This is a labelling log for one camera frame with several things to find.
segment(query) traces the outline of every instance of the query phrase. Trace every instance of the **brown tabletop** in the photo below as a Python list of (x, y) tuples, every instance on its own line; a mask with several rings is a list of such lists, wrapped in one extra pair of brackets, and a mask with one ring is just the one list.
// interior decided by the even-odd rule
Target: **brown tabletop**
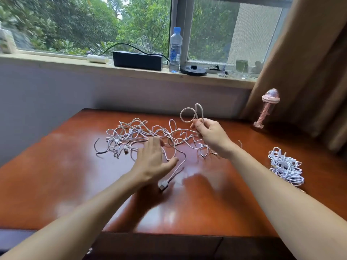
[[(129, 171), (130, 155), (119, 159), (106, 149), (106, 130), (119, 121), (148, 120), (149, 126), (189, 128), (179, 117), (85, 109), (0, 168), (0, 228), (40, 229), (73, 210)], [(275, 146), (302, 162), (302, 189), (347, 219), (346, 164), (301, 135), (270, 135), (249, 124), (220, 121), (230, 138), (266, 167)], [(163, 195), (144, 190), (112, 217), (105, 231), (215, 236), (277, 236), (249, 188), (231, 164), (215, 155), (187, 154), (183, 171)]]

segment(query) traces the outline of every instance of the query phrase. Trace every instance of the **window pane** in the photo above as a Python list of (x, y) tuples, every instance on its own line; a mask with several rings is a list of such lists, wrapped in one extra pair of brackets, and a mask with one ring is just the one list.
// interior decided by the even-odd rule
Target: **window pane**
[(0, 0), (0, 21), (19, 49), (84, 55), (115, 42), (150, 41), (151, 51), (167, 55), (170, 6), (171, 0)]
[(189, 61), (264, 62), (282, 8), (195, 0)]

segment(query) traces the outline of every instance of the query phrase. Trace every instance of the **pink decorative ornament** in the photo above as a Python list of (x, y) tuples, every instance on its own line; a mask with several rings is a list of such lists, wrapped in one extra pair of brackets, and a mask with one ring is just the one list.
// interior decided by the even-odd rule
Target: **pink decorative ornament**
[(253, 123), (253, 126), (258, 129), (262, 129), (264, 127), (263, 121), (266, 118), (266, 116), (270, 115), (273, 109), (272, 106), (280, 102), (280, 97), (277, 89), (272, 88), (269, 91), (267, 91), (265, 95), (262, 96), (262, 100), (265, 102), (263, 110), (260, 113), (258, 120)]

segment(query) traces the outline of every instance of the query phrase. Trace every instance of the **black box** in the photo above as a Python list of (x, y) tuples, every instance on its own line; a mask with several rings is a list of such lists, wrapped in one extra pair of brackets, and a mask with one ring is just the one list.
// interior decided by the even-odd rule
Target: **black box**
[(125, 51), (113, 52), (113, 63), (122, 68), (140, 68), (161, 71), (161, 55), (146, 55)]

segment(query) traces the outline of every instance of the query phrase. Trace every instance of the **person's left arm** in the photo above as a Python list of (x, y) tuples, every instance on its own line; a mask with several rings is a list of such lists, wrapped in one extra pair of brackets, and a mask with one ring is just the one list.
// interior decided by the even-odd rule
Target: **person's left arm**
[(157, 183), (178, 159), (162, 162), (163, 141), (151, 137), (138, 149), (132, 169), (71, 213), (55, 220), (0, 257), (0, 260), (79, 260), (118, 208), (137, 190)]

